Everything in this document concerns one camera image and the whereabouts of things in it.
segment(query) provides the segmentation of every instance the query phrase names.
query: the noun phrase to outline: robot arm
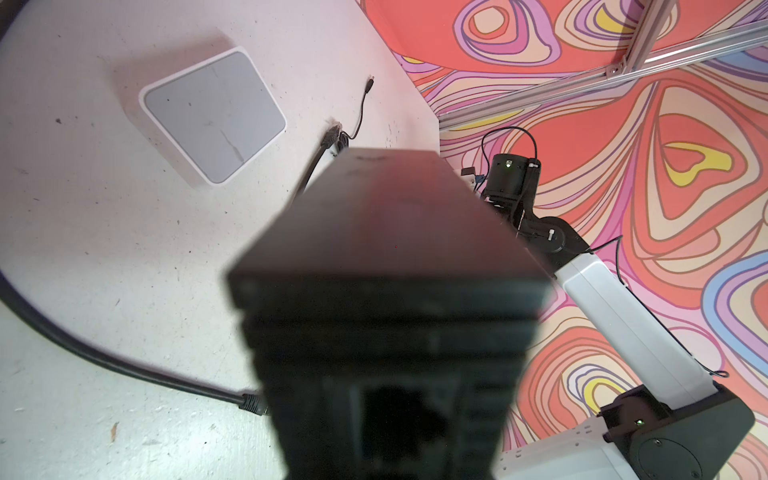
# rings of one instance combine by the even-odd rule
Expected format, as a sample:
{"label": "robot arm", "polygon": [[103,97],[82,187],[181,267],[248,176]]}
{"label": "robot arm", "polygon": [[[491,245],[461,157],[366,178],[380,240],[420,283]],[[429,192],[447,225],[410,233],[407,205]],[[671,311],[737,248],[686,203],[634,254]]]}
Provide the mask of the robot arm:
{"label": "robot arm", "polygon": [[717,393],[709,374],[593,253],[555,273],[653,396],[676,410]]}
{"label": "robot arm", "polygon": [[497,480],[714,478],[754,424],[566,222],[537,218],[541,164],[500,154],[484,190],[643,385],[575,429],[502,454]]}

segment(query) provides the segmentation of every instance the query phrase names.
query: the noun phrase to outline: psychedelic wavy pattern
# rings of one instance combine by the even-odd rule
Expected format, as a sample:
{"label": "psychedelic wavy pattern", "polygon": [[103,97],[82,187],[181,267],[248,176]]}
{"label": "psychedelic wavy pattern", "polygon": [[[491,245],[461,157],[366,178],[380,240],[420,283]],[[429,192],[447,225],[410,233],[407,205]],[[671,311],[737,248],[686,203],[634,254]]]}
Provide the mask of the psychedelic wavy pattern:
{"label": "psychedelic wavy pattern", "polygon": [[538,0],[474,0],[458,14],[456,41],[470,57],[497,65],[547,65],[560,57]]}
{"label": "psychedelic wavy pattern", "polygon": [[[437,115],[616,62],[646,2],[357,1]],[[761,18],[768,0],[679,0],[656,47]]]}
{"label": "psychedelic wavy pattern", "polygon": [[[640,0],[572,0],[558,15],[555,31],[577,48],[616,51],[629,45],[644,8],[645,2]],[[659,38],[677,25],[679,10],[677,5],[672,8]]]}
{"label": "psychedelic wavy pattern", "polygon": [[[664,72],[442,134],[454,167],[485,171],[482,135],[519,125],[542,162],[535,209],[566,219],[756,413],[720,478],[768,478],[768,48]],[[519,132],[488,155],[532,155]],[[542,316],[504,450],[573,428],[638,379],[562,292]]]}

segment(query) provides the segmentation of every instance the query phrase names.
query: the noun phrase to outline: scratch mark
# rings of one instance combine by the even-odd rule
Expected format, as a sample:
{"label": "scratch mark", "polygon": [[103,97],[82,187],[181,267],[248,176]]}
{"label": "scratch mark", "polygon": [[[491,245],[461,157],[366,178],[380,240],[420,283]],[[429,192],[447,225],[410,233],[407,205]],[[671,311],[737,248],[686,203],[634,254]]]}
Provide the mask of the scratch mark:
{"label": "scratch mark", "polygon": [[224,131],[223,131],[223,130],[221,130],[221,129],[219,129],[219,132],[221,132],[221,134],[222,134],[222,135],[223,135],[223,137],[224,137],[224,140],[226,140],[226,141],[227,141],[227,143],[230,145],[230,147],[232,147],[232,151],[235,153],[235,156],[237,156],[237,160],[239,160],[239,161],[240,161],[240,163],[244,164],[244,163],[245,163],[245,159],[243,158],[243,155],[242,155],[242,154],[240,154],[240,151],[239,151],[239,150],[237,150],[237,147],[235,147],[234,145],[232,145],[232,142],[230,142],[230,139],[229,139],[229,138],[227,138],[227,134],[225,134],[225,133],[224,133]]}

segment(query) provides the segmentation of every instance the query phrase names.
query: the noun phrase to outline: white router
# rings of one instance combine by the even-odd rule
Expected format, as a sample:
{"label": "white router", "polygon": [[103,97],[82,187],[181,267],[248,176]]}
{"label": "white router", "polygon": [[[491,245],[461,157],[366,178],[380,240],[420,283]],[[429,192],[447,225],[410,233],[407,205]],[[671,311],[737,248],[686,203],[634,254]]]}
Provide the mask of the white router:
{"label": "white router", "polygon": [[286,130],[242,47],[147,85],[126,112],[194,187],[226,184]]}

